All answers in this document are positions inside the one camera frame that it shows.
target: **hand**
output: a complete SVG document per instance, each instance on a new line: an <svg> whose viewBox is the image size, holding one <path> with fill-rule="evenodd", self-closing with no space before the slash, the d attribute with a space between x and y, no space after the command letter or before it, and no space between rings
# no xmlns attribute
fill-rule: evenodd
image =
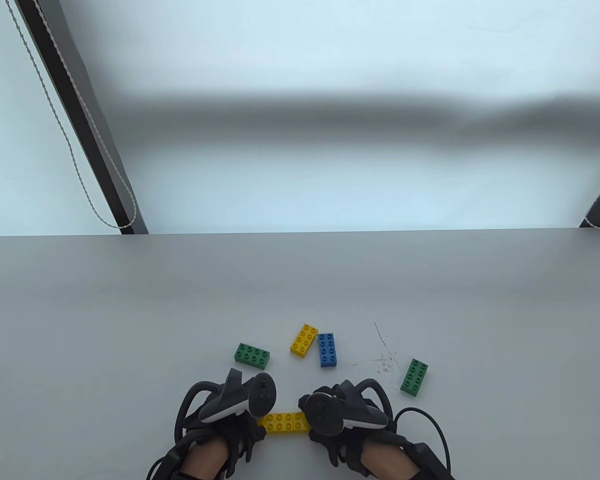
<svg viewBox="0 0 600 480"><path fill-rule="evenodd" d="M332 388L321 386L313 393L319 392L335 395L337 387L337 384ZM305 411L307 398L309 398L309 395L304 395L298 400L298 407L300 407L300 410L303 412ZM378 408L376 404L368 398L364 398L364 402L371 407ZM329 461L334 467L338 467L340 461L343 464L346 464L348 468L362 474L364 477L369 476L371 473L371 471L362 464L361 460L362 451L366 441L402 447L403 449L412 446L405 437L396 434L396 426L392 422L389 422L389 425L384 429L366 429L359 427L345 428L335 436L326 436L311 429L309 431L309 439L319 443L327 449Z"/></svg>

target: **white table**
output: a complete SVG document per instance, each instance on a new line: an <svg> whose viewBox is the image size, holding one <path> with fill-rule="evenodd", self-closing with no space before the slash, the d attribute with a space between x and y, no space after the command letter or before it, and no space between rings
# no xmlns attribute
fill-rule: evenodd
<svg viewBox="0 0 600 480"><path fill-rule="evenodd" d="M337 368L289 353L334 332ZM383 344L375 324L382 335ZM131 480L194 382L271 352L275 410L374 377L440 423L467 480L600 480L600 231L0 238L0 478ZM417 398L399 385L415 357ZM400 432L442 457L425 418ZM270 436L236 478L356 478Z"/></svg>

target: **forearm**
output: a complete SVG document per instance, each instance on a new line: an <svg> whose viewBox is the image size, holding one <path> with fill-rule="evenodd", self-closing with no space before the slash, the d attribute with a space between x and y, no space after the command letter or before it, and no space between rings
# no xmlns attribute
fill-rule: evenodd
<svg viewBox="0 0 600 480"><path fill-rule="evenodd" d="M409 480L420 471L398 446L369 439L364 441L360 460L378 480Z"/></svg>
<svg viewBox="0 0 600 480"><path fill-rule="evenodd" d="M179 471L200 480L213 480L229 459L227 442L221 436L203 445L194 445L188 451Z"/></svg>

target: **window blind cord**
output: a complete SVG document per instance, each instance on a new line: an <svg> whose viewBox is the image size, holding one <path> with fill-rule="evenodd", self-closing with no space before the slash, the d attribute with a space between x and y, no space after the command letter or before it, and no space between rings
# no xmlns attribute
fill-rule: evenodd
<svg viewBox="0 0 600 480"><path fill-rule="evenodd" d="M106 159L111 164L111 167L113 167L115 174L117 175L117 178L120 180L120 182L122 182L122 185L124 185L124 189L126 190L127 194L129 195L129 198L131 199L131 203L133 203L133 217L131 218L129 223L127 223L126 225L119 226L119 225L111 224L111 223L107 222L103 217L101 217L101 215L98 213L98 210L96 210L96 207L94 206L94 202L92 202L92 198L90 197L89 192L87 191L87 187L85 186L85 181L83 181L83 176L80 174L80 170L78 169L78 163L76 162L76 155L74 154L74 148L71 145L71 141L69 140L69 135L67 135L67 131L65 130L62 122L60 121L60 117L58 116L56 107L54 107L54 103L51 100L49 90L47 89L47 84L42 76L42 73L40 72L40 68L38 68L38 63L36 62L36 59L35 59L33 53L31 52L31 49L27 42L27 39L25 38L24 33L22 32L22 28L21 28L20 24L18 23L16 14L14 12L14 9L12 8L12 4L11 4L10 0L4 0L4 2L7 5L7 9L9 9L9 14L11 16L11 20L13 20L16 30L18 30L19 37L21 38L22 43L24 44L26 53L28 54L28 57L31 60L31 63L33 64L33 67L35 68L35 73L37 73L37 78L38 78L38 80L40 80L40 84L42 85L42 90L44 90L44 96L46 96L46 102L51 107L51 112L53 112L53 117L55 118L55 123L60 128L60 132L62 132L64 141L66 142L66 145L69 148L69 155L71 156L71 161L73 162L73 168L75 169L76 175L78 175L78 181L80 182L80 185L82 186L82 190L83 190L85 196L87 197L87 201L89 202L89 206L91 207L91 210L93 210L93 213L96 215L96 217L98 217L99 221L101 221L106 226L111 227L112 229L126 229L127 227L130 227L136 221L136 217L138 216L138 205L136 203L136 199L135 199L133 193L131 192L131 188L129 188L129 185L127 185L124 178L122 178L122 174L120 173L120 170L118 169L116 163L113 161L113 158L111 158L109 149L107 148L104 140L102 139L101 133L98 130L98 126L96 126L96 123L94 121L94 117L92 117L92 113L89 110L89 107L86 105L85 99L83 99L82 94L80 94L80 91L78 90L78 87L76 86L76 82L74 82L74 77L71 74L71 72L69 71L69 67L67 67L67 62L65 61L65 58L63 57L62 53L60 53L60 49L58 48L56 39L55 39L54 35L51 33L51 28L49 27L49 24L47 23L47 19L45 18L44 13L42 13L42 9L40 7L40 4L38 3L38 0L33 0L33 3L35 4L35 8L37 9L37 12L40 15L40 18L42 19L42 23L44 23L44 28L46 28L46 32L49 34L49 37L51 38L51 41L53 42L55 51L58 54L58 57L60 57L60 61L62 62L64 71L66 72L67 76L69 77L69 81L71 82L71 86L73 87L73 91L75 92L76 96L78 97L78 101L80 102L80 105L82 106L82 109L84 110L84 112L87 116L89 125L92 128L93 132L95 133L96 138L97 138L100 146L102 147L102 150L104 151L104 153L106 155Z"/></svg>

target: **yellow lego brick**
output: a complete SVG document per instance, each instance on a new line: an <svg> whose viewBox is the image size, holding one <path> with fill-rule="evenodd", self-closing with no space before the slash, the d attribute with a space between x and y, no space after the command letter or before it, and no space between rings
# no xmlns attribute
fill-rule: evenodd
<svg viewBox="0 0 600 480"><path fill-rule="evenodd" d="M293 414L293 432L294 434L308 434L311 427L304 413L297 411Z"/></svg>
<svg viewBox="0 0 600 480"><path fill-rule="evenodd" d="M270 413L259 419L267 434L307 434L311 427L301 411Z"/></svg>
<svg viewBox="0 0 600 480"><path fill-rule="evenodd" d="M294 414L293 413L270 413L259 422L266 434L293 434L294 432Z"/></svg>
<svg viewBox="0 0 600 480"><path fill-rule="evenodd" d="M292 354L304 359L309 347L316 340L316 336L318 336L318 329L305 323L289 350Z"/></svg>

